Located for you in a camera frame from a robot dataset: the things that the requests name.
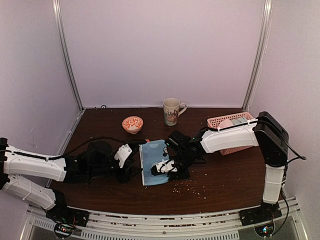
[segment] white mug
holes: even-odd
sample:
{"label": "white mug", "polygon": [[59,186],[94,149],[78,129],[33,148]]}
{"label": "white mug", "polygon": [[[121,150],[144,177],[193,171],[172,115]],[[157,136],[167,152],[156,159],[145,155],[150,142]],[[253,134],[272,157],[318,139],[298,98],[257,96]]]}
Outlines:
{"label": "white mug", "polygon": [[167,98],[163,101],[164,123],[174,126],[178,122],[178,117],[187,110],[187,105],[175,98]]}

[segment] plastic basket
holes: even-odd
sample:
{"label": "plastic basket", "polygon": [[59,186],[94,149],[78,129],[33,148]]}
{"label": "plastic basket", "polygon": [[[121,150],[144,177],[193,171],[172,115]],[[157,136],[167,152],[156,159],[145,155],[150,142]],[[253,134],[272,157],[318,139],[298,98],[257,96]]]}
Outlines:
{"label": "plastic basket", "polygon": [[[225,119],[233,120],[233,119],[239,119],[241,117],[244,117],[247,120],[250,120],[250,119],[254,118],[248,112],[240,112],[240,113],[231,114],[231,115],[225,115],[225,116],[218,116],[218,117],[209,118],[207,120],[207,123],[208,123],[208,127],[217,128],[218,125]],[[221,153],[221,155],[228,155],[228,154],[233,154],[235,152],[239,152],[241,150],[248,149],[248,148],[251,148],[251,147],[252,146],[240,146],[240,147],[227,148],[227,149],[220,150],[220,153]]]}

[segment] cloth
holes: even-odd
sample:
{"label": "cloth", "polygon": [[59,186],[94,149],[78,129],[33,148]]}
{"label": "cloth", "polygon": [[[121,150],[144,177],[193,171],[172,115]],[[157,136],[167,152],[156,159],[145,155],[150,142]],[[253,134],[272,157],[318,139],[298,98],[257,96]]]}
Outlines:
{"label": "cloth", "polygon": [[169,181],[167,174],[154,176],[151,168],[162,160],[167,161],[169,154],[165,140],[156,140],[140,145],[140,160],[142,170],[142,185],[152,186],[165,184]]}

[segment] orange bowl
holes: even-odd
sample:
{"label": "orange bowl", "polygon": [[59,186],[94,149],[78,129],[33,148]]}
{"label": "orange bowl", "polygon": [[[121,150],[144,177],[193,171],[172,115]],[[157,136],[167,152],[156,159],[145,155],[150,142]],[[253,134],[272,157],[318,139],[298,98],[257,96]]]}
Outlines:
{"label": "orange bowl", "polygon": [[122,122],[122,127],[130,134],[136,134],[142,129],[144,121],[138,116],[129,116]]}

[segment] small bowl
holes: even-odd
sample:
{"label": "small bowl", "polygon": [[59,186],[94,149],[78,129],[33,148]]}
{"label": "small bowl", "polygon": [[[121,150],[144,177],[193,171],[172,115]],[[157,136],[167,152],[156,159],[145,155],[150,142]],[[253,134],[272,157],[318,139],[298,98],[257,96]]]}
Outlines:
{"label": "small bowl", "polygon": [[136,134],[142,129],[144,121],[138,116],[129,116],[122,122],[122,127],[130,134]]}

